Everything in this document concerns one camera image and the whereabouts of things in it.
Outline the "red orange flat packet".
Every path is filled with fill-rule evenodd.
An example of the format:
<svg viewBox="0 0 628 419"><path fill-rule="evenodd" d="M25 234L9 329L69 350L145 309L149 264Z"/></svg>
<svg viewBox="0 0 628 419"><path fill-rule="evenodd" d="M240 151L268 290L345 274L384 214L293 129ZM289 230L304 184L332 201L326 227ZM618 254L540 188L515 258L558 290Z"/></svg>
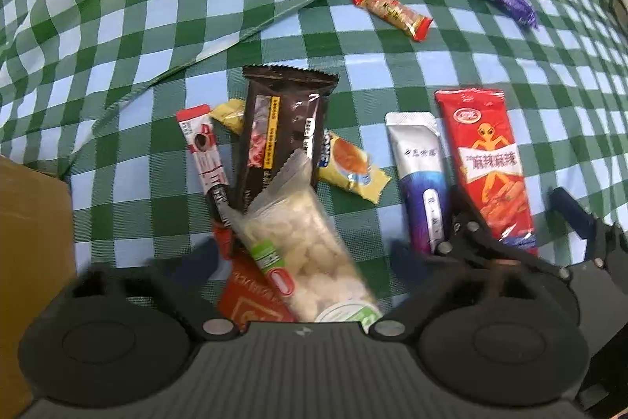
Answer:
<svg viewBox="0 0 628 419"><path fill-rule="evenodd" d="M294 322L295 318L270 287L254 260L241 250L221 251L231 264L231 273L217 309L240 329L250 322Z"/></svg>

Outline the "red spicy snack packet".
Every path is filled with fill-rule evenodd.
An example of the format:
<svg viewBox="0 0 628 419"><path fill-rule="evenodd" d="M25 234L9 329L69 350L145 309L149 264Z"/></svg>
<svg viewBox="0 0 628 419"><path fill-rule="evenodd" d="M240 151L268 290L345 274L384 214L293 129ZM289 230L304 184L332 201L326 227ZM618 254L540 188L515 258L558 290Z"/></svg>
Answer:
<svg viewBox="0 0 628 419"><path fill-rule="evenodd" d="M500 242L533 255L537 238L522 159L499 89L441 89L441 110L458 183Z"/></svg>

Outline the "white purple sachet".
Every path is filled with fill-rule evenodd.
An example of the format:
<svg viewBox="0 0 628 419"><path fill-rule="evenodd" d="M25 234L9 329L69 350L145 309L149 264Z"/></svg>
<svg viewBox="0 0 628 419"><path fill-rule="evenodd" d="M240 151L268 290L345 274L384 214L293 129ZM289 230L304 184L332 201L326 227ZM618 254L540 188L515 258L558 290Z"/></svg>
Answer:
<svg viewBox="0 0 628 419"><path fill-rule="evenodd" d="M449 212L438 125L429 112L388 112L385 125L407 213L411 247L416 253L432 254L446 239Z"/></svg>

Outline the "clear rice puff snack pack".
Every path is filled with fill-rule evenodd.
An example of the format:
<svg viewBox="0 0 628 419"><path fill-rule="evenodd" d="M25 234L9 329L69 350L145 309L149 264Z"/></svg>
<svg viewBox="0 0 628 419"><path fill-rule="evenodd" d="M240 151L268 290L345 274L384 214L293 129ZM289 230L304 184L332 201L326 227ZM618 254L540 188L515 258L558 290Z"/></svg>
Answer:
<svg viewBox="0 0 628 419"><path fill-rule="evenodd" d="M381 317L377 301L311 185L301 150L287 158L244 213L224 213L284 305L298 322L358 322Z"/></svg>

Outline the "yellow cake wrapper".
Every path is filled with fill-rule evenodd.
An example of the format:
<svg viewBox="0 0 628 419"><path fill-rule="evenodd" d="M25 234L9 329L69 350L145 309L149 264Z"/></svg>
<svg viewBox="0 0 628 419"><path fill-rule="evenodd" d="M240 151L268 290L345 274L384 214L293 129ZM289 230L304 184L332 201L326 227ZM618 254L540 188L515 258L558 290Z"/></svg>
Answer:
<svg viewBox="0 0 628 419"><path fill-rule="evenodd" d="M329 185L378 204L391 178L368 154L329 130L323 132L318 177Z"/></svg>

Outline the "open cardboard box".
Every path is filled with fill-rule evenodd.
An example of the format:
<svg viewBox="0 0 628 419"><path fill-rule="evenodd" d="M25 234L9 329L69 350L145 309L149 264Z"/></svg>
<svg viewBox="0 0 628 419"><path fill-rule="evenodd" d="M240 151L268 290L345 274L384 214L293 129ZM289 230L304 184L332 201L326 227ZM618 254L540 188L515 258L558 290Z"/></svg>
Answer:
<svg viewBox="0 0 628 419"><path fill-rule="evenodd" d="M32 320L76 275L68 186L1 158L1 416L32 401L17 359Z"/></svg>

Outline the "red white coffee stick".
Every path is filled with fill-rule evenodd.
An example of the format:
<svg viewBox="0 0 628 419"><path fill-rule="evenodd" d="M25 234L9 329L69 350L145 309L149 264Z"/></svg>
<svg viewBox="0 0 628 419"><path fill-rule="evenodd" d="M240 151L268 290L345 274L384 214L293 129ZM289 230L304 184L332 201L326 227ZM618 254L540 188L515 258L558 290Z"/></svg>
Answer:
<svg viewBox="0 0 628 419"><path fill-rule="evenodd" d="M201 104L179 111L175 118L196 166L219 253L225 260L230 260L233 231L223 216L224 207L230 203L230 186L210 114L211 107Z"/></svg>

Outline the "small yellow candy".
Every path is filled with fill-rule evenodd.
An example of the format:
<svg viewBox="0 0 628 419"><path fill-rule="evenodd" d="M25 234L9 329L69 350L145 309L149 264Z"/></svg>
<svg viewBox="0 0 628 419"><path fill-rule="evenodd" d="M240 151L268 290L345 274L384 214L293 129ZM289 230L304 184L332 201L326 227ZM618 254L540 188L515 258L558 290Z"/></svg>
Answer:
<svg viewBox="0 0 628 419"><path fill-rule="evenodd" d="M245 106L243 99L229 99L212 108L210 116L232 133L241 135L244 131Z"/></svg>

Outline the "dark brown chocolate bar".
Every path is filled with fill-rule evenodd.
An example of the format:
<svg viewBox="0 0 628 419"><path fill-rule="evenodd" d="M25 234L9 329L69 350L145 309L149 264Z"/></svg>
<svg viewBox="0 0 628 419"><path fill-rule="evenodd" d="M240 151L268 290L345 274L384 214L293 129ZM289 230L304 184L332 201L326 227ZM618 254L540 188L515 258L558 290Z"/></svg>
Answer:
<svg viewBox="0 0 628 419"><path fill-rule="evenodd" d="M284 65L246 65L242 73L248 90L234 193L241 212L296 150L308 156L311 183L317 183L323 125L338 85L336 74Z"/></svg>

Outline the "small red orange candy bar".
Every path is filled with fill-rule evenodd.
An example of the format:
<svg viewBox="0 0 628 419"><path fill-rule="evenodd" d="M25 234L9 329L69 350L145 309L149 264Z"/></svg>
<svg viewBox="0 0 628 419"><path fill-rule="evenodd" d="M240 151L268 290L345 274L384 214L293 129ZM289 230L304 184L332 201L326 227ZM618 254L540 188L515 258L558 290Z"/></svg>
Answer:
<svg viewBox="0 0 628 419"><path fill-rule="evenodd" d="M399 0L352 0L352 2L360 9L366 9L371 15L404 31L414 42L422 42L427 38L432 19L420 15Z"/></svg>

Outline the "green checkered sofa cover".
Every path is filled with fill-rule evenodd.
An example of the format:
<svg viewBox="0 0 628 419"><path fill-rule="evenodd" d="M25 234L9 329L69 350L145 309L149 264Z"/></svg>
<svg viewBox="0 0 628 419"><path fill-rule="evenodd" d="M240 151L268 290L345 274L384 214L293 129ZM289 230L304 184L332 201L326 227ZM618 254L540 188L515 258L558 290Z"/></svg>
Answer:
<svg viewBox="0 0 628 419"><path fill-rule="evenodd" d="M352 0L1 0L1 152L68 184L78 267L135 266L209 235L175 114L244 96L247 64L336 74L329 128L386 171L387 112L496 87L542 257L584 252L549 189L626 222L627 31L612 0L527 0L536 29L486 0L399 1L432 19L422 42Z"/></svg>

